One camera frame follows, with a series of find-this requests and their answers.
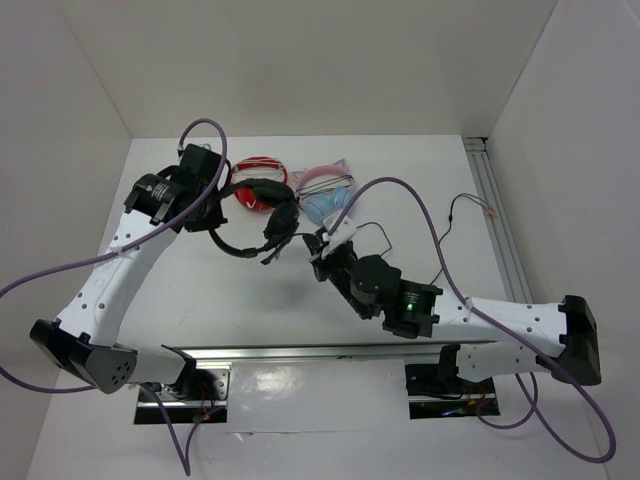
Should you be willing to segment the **black headset with microphone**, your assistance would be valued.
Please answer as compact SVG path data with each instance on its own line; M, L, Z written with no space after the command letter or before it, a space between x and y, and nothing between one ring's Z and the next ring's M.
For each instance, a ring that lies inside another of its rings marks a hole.
M263 230L265 243L260 247L245 249L229 245L216 232L226 222L225 218L210 228L208 234L214 244L225 254L241 259L253 259L260 254L267 253L267 256L261 260L261 264L269 265L279 257L281 251L295 237L299 228L299 209L296 196L285 183L271 179L250 178L238 183L230 183L222 188L215 197L216 203L220 204L223 199L241 189L251 191L258 203L268 207L267 212L262 212L262 215L267 219Z

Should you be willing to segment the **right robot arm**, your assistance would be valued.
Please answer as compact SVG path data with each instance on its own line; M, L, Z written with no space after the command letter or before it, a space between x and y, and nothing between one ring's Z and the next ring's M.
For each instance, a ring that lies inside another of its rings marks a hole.
M442 348L436 379L448 392L498 375L549 372L561 382L601 383L597 323L587 301L521 304L405 280L379 255L359 257L352 241L335 249L325 233L303 237L314 275L330 282L356 314L381 318L383 330Z

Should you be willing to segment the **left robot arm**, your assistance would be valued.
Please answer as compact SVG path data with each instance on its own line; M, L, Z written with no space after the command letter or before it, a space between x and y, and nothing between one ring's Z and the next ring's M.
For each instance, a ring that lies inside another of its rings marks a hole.
M53 320L38 320L31 340L62 370L111 394L129 383L159 383L176 399L189 397L205 374L183 351L127 347L118 337L147 275L179 233L221 219L215 198L223 157L204 145L179 150L179 162L134 183L103 260Z

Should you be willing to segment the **pink and blue cat headphones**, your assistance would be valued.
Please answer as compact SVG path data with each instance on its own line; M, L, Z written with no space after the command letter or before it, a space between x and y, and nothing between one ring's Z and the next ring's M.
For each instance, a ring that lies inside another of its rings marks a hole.
M298 205L306 217L321 226L342 209L354 193L355 180L345 159L292 172Z

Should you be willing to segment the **red headphones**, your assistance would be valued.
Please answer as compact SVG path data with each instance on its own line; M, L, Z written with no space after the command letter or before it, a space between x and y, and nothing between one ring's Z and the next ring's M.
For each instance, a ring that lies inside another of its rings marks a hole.
M268 156L249 157L236 163L231 169L231 183L237 184L249 179L269 179L288 183L288 170L277 158ZM266 212L270 207L259 202L255 194L247 188L234 192L236 200L246 209L253 212Z

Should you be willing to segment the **aluminium rail at front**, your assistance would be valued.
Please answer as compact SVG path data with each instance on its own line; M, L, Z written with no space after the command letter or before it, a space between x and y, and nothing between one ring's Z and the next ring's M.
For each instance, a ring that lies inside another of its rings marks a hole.
M266 346L179 346L199 362L311 362L401 359L436 362L445 343L316 344Z

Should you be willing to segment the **aluminium rail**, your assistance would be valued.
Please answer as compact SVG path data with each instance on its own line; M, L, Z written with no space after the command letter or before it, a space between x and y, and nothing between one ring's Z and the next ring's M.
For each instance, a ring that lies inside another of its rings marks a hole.
M266 346L179 346L199 362L311 362L401 359L436 362L445 343L316 344Z
M486 223L507 297L511 301L529 303L533 300L514 236L499 191L497 177L491 165L484 137L463 137L477 195L491 205L496 214Z

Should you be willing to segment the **aluminium rail at right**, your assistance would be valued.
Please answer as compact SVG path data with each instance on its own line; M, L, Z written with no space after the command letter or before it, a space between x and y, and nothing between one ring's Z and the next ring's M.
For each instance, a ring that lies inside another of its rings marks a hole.
M507 297L511 301L529 303L533 300L514 236L499 191L497 177L491 165L484 137L463 137L477 195L491 205L496 214L486 223Z

